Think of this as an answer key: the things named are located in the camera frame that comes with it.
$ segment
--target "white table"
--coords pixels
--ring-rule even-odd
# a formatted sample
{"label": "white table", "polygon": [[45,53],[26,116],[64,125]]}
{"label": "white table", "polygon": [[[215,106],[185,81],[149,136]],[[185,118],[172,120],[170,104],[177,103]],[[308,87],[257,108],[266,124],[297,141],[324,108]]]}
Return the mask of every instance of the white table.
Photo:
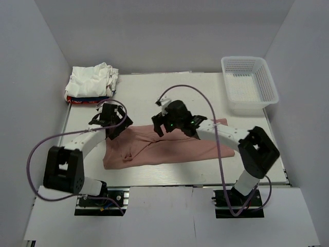
{"label": "white table", "polygon": [[[160,112],[155,101],[170,86],[188,84],[200,89],[211,101],[217,118],[226,118],[228,125],[241,129],[263,128],[272,137],[262,110],[256,116],[239,116],[228,109],[222,73],[149,74],[119,76],[114,99],[125,104],[128,116],[135,126],[152,124],[151,117]],[[197,92],[188,88],[175,88],[167,93],[172,100],[182,100],[194,115],[211,118],[210,109]],[[65,132],[85,129],[96,114],[94,105],[73,105]],[[65,136],[62,144],[74,136]],[[105,141],[94,148],[84,160],[85,176],[107,182],[108,186],[151,185],[212,185],[221,184],[218,160],[132,167],[122,170],[105,170],[103,157]],[[240,155],[224,158],[225,182],[235,183],[244,167]],[[268,176],[274,183],[285,183],[281,159],[271,168]]]}

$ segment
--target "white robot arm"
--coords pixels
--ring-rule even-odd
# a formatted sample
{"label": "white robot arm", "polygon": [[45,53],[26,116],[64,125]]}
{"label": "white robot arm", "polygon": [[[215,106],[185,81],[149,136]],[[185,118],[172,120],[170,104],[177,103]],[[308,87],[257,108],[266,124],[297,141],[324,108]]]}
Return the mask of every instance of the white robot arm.
{"label": "white robot arm", "polygon": [[[162,106],[159,114],[152,117],[154,131],[163,135],[161,125],[167,132],[181,129],[187,136],[216,141],[214,121],[203,116],[192,116],[180,100],[171,102],[170,99],[158,101]],[[124,112],[115,104],[105,103],[89,123],[88,128],[113,126],[121,122]],[[107,137],[114,139],[133,122],[127,117],[126,121],[114,130],[89,131],[76,137],[64,147],[52,147],[44,175],[46,188],[84,194],[102,196],[107,193],[106,183],[84,176],[83,159],[101,141]],[[217,124],[221,144],[237,152],[242,157],[245,170],[231,191],[239,197],[249,195],[255,185],[279,157],[279,152],[263,129],[241,130]]]}

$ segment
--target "stack of clothes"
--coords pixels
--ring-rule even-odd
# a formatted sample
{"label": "stack of clothes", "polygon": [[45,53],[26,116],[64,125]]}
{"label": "stack of clothes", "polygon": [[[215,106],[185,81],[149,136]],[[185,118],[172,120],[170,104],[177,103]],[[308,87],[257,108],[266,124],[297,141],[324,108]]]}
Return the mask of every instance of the stack of clothes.
{"label": "stack of clothes", "polygon": [[73,67],[65,88],[65,100],[71,104],[98,103],[112,97],[119,70],[106,63],[95,67]]}

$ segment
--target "white plastic basket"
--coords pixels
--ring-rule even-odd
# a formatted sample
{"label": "white plastic basket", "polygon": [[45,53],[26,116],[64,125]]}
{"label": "white plastic basket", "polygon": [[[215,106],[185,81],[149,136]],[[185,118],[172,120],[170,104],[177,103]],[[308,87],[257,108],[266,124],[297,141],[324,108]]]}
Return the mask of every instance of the white plastic basket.
{"label": "white plastic basket", "polygon": [[222,68],[231,109],[262,109],[279,101],[277,89],[263,58],[224,57]]}

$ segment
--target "white wall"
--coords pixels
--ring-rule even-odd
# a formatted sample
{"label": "white wall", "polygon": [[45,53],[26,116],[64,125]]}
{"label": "white wall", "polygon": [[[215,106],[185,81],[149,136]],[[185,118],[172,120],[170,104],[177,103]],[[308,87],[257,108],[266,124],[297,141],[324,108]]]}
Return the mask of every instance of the white wall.
{"label": "white wall", "polygon": [[[12,247],[20,246],[34,197],[26,159],[39,140],[60,130],[70,67],[33,0],[0,1],[0,32],[0,245]],[[33,159],[37,185],[51,144]]]}
{"label": "white wall", "polygon": [[265,59],[280,94],[267,112],[282,159],[329,246],[329,1],[296,0]]}
{"label": "white wall", "polygon": [[35,0],[71,66],[121,73],[221,71],[264,57],[294,0]]}

